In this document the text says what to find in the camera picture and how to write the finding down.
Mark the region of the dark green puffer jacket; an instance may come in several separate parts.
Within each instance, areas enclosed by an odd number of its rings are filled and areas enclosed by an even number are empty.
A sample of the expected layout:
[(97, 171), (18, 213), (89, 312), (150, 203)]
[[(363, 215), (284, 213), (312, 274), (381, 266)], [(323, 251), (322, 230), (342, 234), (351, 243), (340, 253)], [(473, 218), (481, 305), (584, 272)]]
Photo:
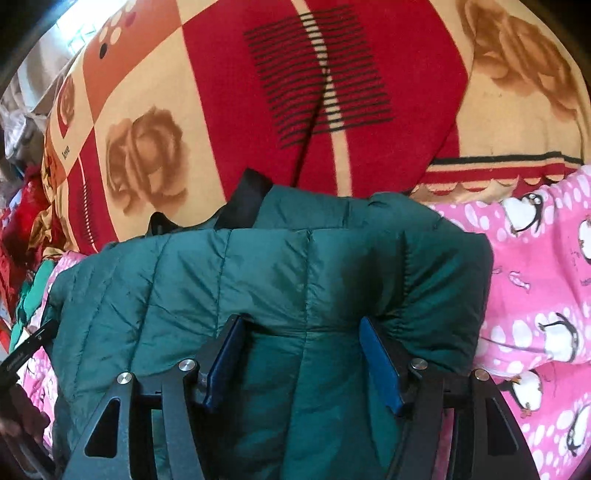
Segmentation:
[(207, 222), (108, 245), (61, 272), (45, 308), (60, 324), (56, 463), (67, 464), (118, 374), (166, 371), (246, 314), (252, 346), (215, 437), (222, 477), (381, 479), (402, 424), (370, 384), (360, 320), (465, 374), (493, 261), (486, 236), (404, 196), (282, 186), (249, 228)]

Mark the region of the green cloth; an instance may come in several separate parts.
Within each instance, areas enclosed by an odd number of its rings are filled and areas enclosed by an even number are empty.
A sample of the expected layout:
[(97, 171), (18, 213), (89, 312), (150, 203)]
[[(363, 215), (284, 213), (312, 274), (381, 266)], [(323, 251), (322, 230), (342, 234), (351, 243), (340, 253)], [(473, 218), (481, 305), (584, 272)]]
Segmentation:
[(45, 287), (54, 268), (55, 262), (53, 260), (43, 260), (33, 279), (24, 282), (15, 310), (16, 320), (11, 330), (10, 353), (15, 350), (24, 329), (40, 307)]

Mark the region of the pink penguin quilt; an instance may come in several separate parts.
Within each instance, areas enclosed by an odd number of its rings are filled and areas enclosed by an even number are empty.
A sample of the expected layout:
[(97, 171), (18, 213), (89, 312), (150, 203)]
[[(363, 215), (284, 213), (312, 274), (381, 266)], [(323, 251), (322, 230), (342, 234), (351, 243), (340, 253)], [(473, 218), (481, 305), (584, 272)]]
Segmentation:
[(488, 239), (493, 268), (472, 366), (507, 396), (540, 476), (566, 479), (590, 448), (590, 173), (497, 204), (432, 210)]

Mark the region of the red gold fabric pile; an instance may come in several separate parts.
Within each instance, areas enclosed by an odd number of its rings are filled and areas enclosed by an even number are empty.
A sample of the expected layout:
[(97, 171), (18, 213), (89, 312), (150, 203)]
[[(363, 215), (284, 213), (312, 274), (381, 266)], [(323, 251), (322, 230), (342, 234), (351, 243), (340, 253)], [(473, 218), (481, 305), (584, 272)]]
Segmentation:
[(67, 243), (62, 226), (48, 201), (40, 167), (29, 167), (20, 203), (1, 211), (1, 304), (8, 322), (15, 322), (21, 287), (43, 259), (60, 256)]

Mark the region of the red beige rose blanket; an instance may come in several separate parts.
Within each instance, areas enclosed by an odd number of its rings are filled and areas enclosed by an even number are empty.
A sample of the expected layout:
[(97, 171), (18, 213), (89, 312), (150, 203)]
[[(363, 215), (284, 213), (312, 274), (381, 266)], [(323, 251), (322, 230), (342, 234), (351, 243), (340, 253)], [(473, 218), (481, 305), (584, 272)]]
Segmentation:
[(242, 173), (498, 200), (590, 159), (588, 77), (519, 1), (127, 1), (65, 76), (42, 232), (83, 254), (182, 226)]

